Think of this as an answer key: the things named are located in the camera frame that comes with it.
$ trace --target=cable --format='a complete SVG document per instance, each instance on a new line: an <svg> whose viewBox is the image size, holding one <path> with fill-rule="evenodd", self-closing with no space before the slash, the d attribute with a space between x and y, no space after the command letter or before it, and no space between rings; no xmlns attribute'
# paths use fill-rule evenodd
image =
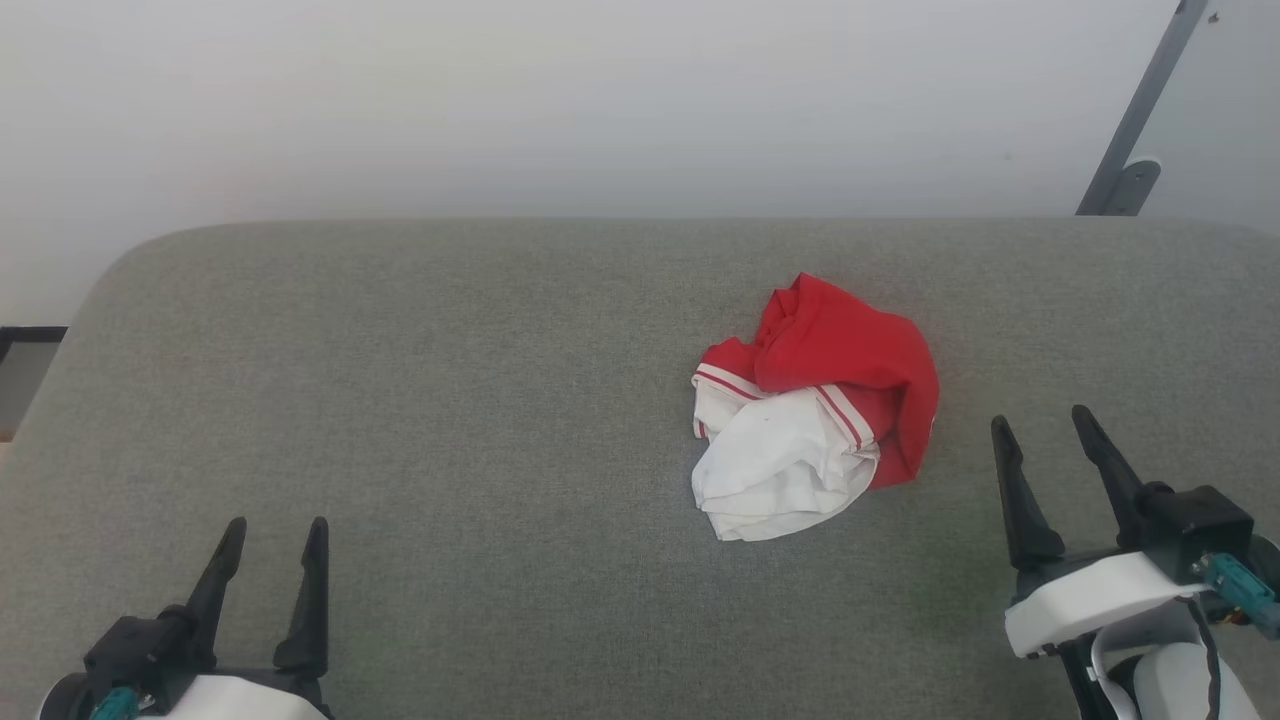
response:
<svg viewBox="0 0 1280 720"><path fill-rule="evenodd" d="M1217 655L1217 642L1213 641L1213 633L1210 630L1208 620L1204 619L1204 614L1201 612L1199 603L1193 600L1185 600L1183 602L1187 603L1188 610L1192 612L1192 618L1196 620L1196 625L1199 626L1201 641L1204 642L1204 650L1208 656L1207 720L1219 720L1219 714L1222 711L1222 661Z"/></svg>

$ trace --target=red stripe trim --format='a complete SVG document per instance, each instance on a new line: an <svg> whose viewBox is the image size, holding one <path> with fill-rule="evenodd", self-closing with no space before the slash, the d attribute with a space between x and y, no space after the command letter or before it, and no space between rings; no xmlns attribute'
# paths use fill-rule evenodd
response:
<svg viewBox="0 0 1280 720"><path fill-rule="evenodd" d="M724 386L724 387L730 388L731 391L733 391L733 392L736 392L736 393L741 395L742 397L748 397L748 398L751 398L751 400L760 400L759 397L756 397L756 396L754 396L754 395L751 395L751 393L746 392L745 389L742 389L742 388L740 388L740 387L737 387L737 386L732 386L732 384L730 384L730 383L727 383L727 382L724 382L724 380L722 380L722 379L717 378L716 375L710 375L710 374L708 374L708 373L704 373L704 372L701 372L701 370L698 370L698 372L696 372L696 373L694 373L694 374L695 374L695 375L701 375L701 377L704 377L704 378L707 378L708 380L712 380L712 382L714 382L714 383L719 383L719 384L722 384L722 386Z"/></svg>
<svg viewBox="0 0 1280 720"><path fill-rule="evenodd" d="M840 409L840 406L836 405L836 401L832 400L829 395L827 395L827 389L823 388L822 386L815 386L815 388L818 389L818 392L823 397L827 398L827 405L829 405L831 409L836 411L836 415L840 415L840 419L845 421L845 427L849 428L849 432L854 433L854 439L858 441L858 450L861 450L863 448L863 436L858 434L858 430L854 429L854 424L849 421L849 418Z"/></svg>

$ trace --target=red cloth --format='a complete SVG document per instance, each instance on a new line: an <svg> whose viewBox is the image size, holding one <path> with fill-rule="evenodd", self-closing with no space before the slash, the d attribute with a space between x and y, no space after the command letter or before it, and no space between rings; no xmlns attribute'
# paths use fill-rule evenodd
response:
<svg viewBox="0 0 1280 720"><path fill-rule="evenodd" d="M879 443L872 489L919 473L938 409L938 374L924 336L906 318L801 273L773 292L755 342L731 337L703 363L771 393L836 384Z"/></svg>

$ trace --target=gray cushion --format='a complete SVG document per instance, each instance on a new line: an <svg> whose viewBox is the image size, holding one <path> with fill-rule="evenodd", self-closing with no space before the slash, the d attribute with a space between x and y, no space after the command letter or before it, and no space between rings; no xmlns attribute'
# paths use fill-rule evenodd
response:
<svg viewBox="0 0 1280 720"><path fill-rule="evenodd" d="M916 322L918 482L765 543L692 505L689 377L810 272ZM1076 717L1015 659L989 447L1110 544L1069 418L1280 532L1280 242L1130 219L250 224L129 252L0 470L0 714L250 538L218 651L268 665L314 515L340 719ZM1263 716L1280 648L1220 633Z"/></svg>

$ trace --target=white wall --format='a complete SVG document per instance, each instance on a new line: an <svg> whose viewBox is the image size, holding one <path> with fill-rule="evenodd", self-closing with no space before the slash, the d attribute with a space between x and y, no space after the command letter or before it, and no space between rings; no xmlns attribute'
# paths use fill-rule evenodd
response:
<svg viewBox="0 0 1280 720"><path fill-rule="evenodd" d="M0 0L0 323L339 215L1065 215L1176 0Z"/></svg>
<svg viewBox="0 0 1280 720"><path fill-rule="evenodd" d="M1280 234L1280 4L1210 1L1133 158L1161 165L1143 217Z"/></svg>

